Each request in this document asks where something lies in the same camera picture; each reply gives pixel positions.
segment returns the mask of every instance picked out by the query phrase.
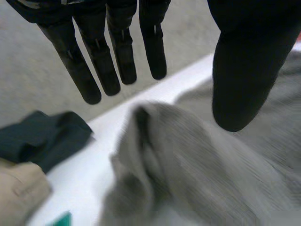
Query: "folded cloth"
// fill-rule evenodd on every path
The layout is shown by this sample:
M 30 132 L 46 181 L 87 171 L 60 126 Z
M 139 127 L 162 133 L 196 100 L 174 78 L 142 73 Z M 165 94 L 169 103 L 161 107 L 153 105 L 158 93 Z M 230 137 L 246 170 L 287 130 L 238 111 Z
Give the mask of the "folded cloth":
M 47 116 L 34 112 L 19 124 L 0 130 L 0 158 L 33 162 L 48 173 L 84 147 L 92 130 L 76 113 Z
M 22 226 L 51 193 L 41 168 L 21 163 L 0 169 L 0 225 Z
M 267 225 L 300 209 L 300 61 L 289 55 L 259 115 L 238 133 L 215 123 L 212 82 L 175 105 L 137 107 L 112 157 L 116 184 L 99 225 L 151 225 L 168 199 L 214 226 Z

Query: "black fabric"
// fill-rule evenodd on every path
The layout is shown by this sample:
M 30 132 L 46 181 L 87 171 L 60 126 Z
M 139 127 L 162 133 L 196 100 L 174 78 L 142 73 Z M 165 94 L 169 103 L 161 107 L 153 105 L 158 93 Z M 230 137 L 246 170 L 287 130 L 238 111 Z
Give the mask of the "black fabric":
M 86 0 L 70 5 L 54 4 L 50 7 L 33 9 L 17 0 L 6 0 L 25 20 L 35 24 L 55 24 L 77 14 L 92 13 L 103 5 L 103 0 Z
M 106 7 L 105 1 L 102 2 L 103 5 L 97 11 L 76 15 L 74 19 L 79 26 L 80 34 L 104 92 L 108 96 L 113 96 L 120 92 L 120 83 L 114 68 L 110 49 L 104 37 Z
M 47 116 L 34 112 L 0 130 L 0 158 L 33 162 L 48 173 L 87 143 L 92 130 L 76 113 Z
M 139 21 L 147 60 L 154 79 L 163 79 L 167 74 L 161 23 L 170 0 L 139 1 Z
M 98 104 L 102 95 L 76 42 L 72 18 L 39 27 L 52 42 L 83 99 L 90 105 Z
M 137 10 L 137 1 L 134 1 L 132 5 L 123 5 L 120 8 L 111 7 L 111 3 L 107 5 L 109 34 L 122 83 L 130 85 L 137 80 L 132 46 L 133 39 L 129 29 Z
M 208 3 L 221 29 L 213 65 L 214 118 L 236 132 L 257 115 L 293 48 L 301 31 L 301 2 Z

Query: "gray cloth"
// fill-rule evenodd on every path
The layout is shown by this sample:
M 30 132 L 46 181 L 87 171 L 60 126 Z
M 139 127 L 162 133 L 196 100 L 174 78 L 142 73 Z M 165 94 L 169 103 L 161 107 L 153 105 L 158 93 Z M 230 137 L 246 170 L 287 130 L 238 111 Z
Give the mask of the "gray cloth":
M 213 226 L 270 225 L 301 203 L 301 54 L 291 53 L 258 116 L 238 133 L 216 125 L 212 82 L 175 105 L 135 109 L 112 157 L 116 184 L 101 226 L 145 226 L 158 206 Z

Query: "dark green fabric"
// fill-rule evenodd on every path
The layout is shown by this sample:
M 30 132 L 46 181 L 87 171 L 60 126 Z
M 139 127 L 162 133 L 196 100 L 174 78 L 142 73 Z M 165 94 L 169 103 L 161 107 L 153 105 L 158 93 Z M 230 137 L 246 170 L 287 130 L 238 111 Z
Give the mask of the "dark green fabric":
M 47 116 L 34 112 L 18 124 L 0 130 L 0 158 L 33 162 L 44 173 L 81 148 L 92 130 L 76 113 Z

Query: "green object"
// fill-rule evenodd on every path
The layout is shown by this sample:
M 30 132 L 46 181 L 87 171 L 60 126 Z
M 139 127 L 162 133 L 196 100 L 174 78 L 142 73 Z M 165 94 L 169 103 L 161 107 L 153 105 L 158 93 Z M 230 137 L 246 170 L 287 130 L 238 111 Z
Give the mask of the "green object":
M 48 226 L 71 226 L 71 213 L 64 213 L 59 219 L 55 220 L 54 223 Z

